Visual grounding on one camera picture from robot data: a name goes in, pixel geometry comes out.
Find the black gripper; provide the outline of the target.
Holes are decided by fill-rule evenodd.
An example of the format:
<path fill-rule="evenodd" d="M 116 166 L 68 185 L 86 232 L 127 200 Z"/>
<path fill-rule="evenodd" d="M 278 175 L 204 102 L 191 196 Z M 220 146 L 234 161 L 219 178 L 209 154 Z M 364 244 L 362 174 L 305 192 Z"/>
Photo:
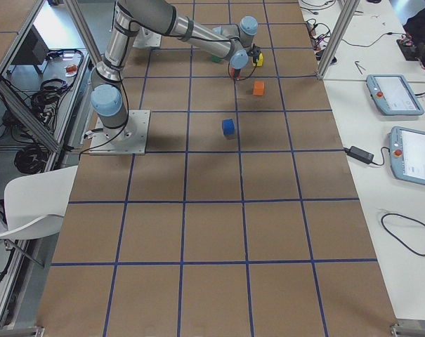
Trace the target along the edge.
<path fill-rule="evenodd" d="M 241 69 L 235 69 L 234 67 L 228 68 L 228 75 L 230 78 L 240 78 Z"/>

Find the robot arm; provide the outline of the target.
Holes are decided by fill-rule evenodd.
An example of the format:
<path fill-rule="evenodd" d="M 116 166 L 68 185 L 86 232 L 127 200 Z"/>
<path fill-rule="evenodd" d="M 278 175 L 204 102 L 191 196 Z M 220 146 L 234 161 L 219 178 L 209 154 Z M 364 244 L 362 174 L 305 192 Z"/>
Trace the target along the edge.
<path fill-rule="evenodd" d="M 240 71 L 250 58 L 258 58 L 254 44 L 258 22 L 245 16 L 237 25 L 209 29 L 166 1 L 117 1 L 115 21 L 106 51 L 91 74 L 91 104 L 106 140 L 120 141 L 133 133 L 122 71 L 132 47 L 154 47 L 171 37 L 226 60 Z"/>

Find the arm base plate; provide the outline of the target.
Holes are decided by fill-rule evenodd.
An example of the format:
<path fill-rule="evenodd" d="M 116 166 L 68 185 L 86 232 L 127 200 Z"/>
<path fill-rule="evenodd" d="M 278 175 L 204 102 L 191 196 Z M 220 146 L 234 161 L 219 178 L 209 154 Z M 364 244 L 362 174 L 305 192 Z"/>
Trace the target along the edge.
<path fill-rule="evenodd" d="M 150 122 L 150 110 L 130 110 L 128 124 L 124 131 L 103 128 L 97 118 L 96 128 L 102 131 L 94 133 L 88 153 L 91 155 L 128 155 L 145 154 Z"/>
<path fill-rule="evenodd" d="M 161 34 L 155 33 L 147 28 L 140 27 L 138 35 L 134 40 L 133 47 L 137 49 L 159 48 L 161 40 Z"/>

